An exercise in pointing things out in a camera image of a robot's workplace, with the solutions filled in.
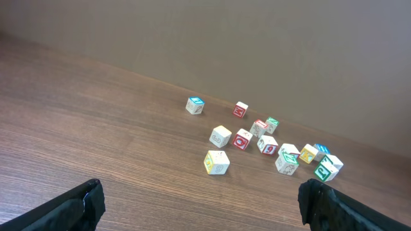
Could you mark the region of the red Q wooden block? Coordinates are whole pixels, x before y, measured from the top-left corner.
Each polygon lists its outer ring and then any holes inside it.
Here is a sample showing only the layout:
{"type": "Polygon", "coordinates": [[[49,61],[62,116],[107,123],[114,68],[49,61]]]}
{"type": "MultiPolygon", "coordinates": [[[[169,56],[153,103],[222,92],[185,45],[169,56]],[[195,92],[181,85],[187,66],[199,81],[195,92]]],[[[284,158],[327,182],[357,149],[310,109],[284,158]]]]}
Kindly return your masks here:
{"type": "Polygon", "coordinates": [[[232,144],[241,150],[245,150],[249,145],[253,135],[249,132],[240,128],[232,140],[232,144]]]}

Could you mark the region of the red nine wooden block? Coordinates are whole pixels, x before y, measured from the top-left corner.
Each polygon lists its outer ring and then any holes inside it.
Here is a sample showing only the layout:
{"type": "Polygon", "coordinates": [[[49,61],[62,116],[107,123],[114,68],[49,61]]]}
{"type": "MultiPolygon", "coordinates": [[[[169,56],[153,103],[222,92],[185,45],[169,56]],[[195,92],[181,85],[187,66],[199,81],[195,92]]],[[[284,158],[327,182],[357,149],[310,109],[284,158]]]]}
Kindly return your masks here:
{"type": "Polygon", "coordinates": [[[262,135],[258,140],[258,148],[262,154],[273,155],[278,147],[277,141],[269,135],[262,135]]]}

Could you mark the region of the yellow top wooden block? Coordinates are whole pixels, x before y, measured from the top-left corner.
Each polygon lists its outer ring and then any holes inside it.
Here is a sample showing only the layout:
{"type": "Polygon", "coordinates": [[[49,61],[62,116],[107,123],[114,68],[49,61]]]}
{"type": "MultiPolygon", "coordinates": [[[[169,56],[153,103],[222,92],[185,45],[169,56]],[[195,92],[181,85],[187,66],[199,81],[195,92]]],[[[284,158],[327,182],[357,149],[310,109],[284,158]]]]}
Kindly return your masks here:
{"type": "Polygon", "coordinates": [[[232,135],[232,132],[226,127],[220,125],[213,129],[209,141],[218,148],[225,146],[232,135]]]}

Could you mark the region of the green Z wooden block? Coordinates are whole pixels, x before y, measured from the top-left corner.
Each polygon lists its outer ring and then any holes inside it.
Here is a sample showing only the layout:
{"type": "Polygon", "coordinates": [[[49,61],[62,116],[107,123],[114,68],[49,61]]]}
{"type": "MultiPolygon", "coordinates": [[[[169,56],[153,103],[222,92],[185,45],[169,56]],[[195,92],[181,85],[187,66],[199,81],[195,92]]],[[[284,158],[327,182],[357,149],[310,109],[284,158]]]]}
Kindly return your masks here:
{"type": "Polygon", "coordinates": [[[299,167],[299,163],[294,155],[279,152],[279,156],[275,161],[275,166],[279,173],[284,175],[293,175],[299,167]]]}

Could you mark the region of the red I letter block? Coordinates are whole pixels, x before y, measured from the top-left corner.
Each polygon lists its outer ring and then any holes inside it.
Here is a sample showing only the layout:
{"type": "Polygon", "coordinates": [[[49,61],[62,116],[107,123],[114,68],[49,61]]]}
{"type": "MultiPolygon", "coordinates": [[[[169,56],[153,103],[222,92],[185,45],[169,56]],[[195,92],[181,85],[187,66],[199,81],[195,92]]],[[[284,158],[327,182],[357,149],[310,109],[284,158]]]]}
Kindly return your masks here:
{"type": "Polygon", "coordinates": [[[260,119],[257,119],[256,121],[254,121],[250,129],[250,133],[256,136],[257,138],[260,138],[262,135],[265,134],[267,128],[268,128],[268,125],[266,123],[264,123],[260,119]]]}

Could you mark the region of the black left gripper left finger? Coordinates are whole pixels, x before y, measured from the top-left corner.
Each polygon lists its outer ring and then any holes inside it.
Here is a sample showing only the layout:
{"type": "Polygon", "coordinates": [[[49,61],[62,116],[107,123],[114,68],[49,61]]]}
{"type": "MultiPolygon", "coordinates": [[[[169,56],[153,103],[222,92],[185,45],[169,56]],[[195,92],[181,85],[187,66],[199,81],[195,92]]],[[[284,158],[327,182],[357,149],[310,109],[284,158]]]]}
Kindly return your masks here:
{"type": "Polygon", "coordinates": [[[1,225],[1,231],[95,230],[105,212],[101,182],[90,179],[1,225]]]}

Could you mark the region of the yellow K wooden block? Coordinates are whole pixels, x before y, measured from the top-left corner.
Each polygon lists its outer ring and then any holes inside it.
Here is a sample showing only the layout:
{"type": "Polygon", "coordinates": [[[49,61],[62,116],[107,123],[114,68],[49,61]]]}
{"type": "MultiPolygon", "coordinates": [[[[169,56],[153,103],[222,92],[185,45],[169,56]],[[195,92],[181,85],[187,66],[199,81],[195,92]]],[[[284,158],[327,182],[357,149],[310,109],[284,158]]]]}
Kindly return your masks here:
{"type": "Polygon", "coordinates": [[[310,164],[318,154],[318,149],[310,144],[306,144],[301,150],[299,158],[305,163],[310,164]]]}

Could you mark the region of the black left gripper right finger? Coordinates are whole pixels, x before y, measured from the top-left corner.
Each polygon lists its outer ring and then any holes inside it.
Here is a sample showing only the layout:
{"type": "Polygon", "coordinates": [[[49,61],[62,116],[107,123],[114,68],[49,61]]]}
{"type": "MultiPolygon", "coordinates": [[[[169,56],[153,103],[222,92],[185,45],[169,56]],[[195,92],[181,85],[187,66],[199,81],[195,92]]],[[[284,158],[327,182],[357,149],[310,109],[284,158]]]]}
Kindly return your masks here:
{"type": "Polygon", "coordinates": [[[410,227],[316,179],[299,186],[302,223],[312,231],[410,231],[410,227]]]}

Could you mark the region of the white fish wooden block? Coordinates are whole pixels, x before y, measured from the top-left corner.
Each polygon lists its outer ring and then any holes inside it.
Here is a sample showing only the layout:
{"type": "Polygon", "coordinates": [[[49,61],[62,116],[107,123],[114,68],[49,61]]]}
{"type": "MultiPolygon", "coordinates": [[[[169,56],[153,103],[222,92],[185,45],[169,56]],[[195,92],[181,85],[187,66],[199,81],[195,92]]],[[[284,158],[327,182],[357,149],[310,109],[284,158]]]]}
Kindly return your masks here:
{"type": "Polygon", "coordinates": [[[331,154],[324,155],[320,162],[329,162],[338,170],[341,170],[341,168],[344,166],[344,163],[337,156],[331,154]]]}

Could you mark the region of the blue H wooden block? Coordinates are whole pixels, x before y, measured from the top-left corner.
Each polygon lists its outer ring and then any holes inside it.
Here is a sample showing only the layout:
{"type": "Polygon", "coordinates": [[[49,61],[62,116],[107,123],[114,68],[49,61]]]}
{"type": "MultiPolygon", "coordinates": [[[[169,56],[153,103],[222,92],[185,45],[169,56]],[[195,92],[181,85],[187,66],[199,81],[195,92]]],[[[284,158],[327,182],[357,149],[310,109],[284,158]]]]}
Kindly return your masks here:
{"type": "Polygon", "coordinates": [[[322,144],[314,144],[313,146],[315,149],[318,150],[318,153],[315,155],[314,160],[320,162],[324,155],[329,155],[331,152],[329,148],[322,144]]]}

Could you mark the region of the white yellow edged block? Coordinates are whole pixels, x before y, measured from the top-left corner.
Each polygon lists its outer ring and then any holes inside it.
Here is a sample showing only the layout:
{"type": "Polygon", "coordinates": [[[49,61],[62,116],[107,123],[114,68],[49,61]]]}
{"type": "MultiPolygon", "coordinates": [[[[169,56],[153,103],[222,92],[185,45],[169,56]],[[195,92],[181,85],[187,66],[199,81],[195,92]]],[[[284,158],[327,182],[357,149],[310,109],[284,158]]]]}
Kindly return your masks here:
{"type": "Polygon", "coordinates": [[[209,150],[204,159],[204,166],[209,175],[224,175],[230,160],[224,151],[209,150]]]}

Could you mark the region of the blue letter block far left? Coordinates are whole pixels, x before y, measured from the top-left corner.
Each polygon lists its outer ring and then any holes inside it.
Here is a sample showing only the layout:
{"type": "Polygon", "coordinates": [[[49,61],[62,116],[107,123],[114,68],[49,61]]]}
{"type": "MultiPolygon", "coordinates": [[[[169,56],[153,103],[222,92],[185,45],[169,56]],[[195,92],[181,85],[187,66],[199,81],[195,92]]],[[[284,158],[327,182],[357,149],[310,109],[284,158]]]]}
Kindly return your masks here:
{"type": "Polygon", "coordinates": [[[189,97],[186,104],[186,110],[192,114],[201,114],[204,108],[205,102],[200,97],[189,97]]]}

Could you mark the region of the green edged white block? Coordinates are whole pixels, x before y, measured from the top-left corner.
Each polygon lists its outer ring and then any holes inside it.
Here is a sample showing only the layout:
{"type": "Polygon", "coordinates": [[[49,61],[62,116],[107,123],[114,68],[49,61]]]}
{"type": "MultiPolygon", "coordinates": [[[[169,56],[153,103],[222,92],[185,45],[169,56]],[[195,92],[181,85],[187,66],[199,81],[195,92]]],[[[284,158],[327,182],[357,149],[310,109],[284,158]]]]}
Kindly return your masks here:
{"type": "Polygon", "coordinates": [[[339,173],[339,170],[330,162],[321,162],[314,170],[314,175],[321,181],[327,182],[339,173]]]}

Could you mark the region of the red letter block top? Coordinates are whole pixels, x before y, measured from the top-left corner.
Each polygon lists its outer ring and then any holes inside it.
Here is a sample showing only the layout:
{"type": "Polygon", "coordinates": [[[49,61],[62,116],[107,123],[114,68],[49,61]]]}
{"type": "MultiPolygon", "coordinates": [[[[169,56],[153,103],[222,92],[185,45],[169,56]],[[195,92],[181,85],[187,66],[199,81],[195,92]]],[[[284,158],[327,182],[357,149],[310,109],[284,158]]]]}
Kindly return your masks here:
{"type": "Polygon", "coordinates": [[[239,118],[243,118],[243,116],[245,115],[247,109],[248,109],[248,105],[244,104],[243,102],[239,101],[237,102],[237,104],[235,104],[234,110],[232,111],[232,113],[239,118]]]}

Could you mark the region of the green N letter block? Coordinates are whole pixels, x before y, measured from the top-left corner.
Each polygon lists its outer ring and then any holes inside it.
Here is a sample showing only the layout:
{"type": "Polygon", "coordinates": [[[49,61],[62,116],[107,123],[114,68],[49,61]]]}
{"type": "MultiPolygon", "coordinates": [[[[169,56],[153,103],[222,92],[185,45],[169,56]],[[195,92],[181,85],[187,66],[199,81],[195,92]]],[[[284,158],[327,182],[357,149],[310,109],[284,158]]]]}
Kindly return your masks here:
{"type": "Polygon", "coordinates": [[[277,126],[279,125],[279,121],[272,118],[272,117],[268,117],[267,120],[265,121],[265,123],[268,125],[267,127],[267,132],[269,134],[273,134],[275,129],[277,128],[277,126]]]}

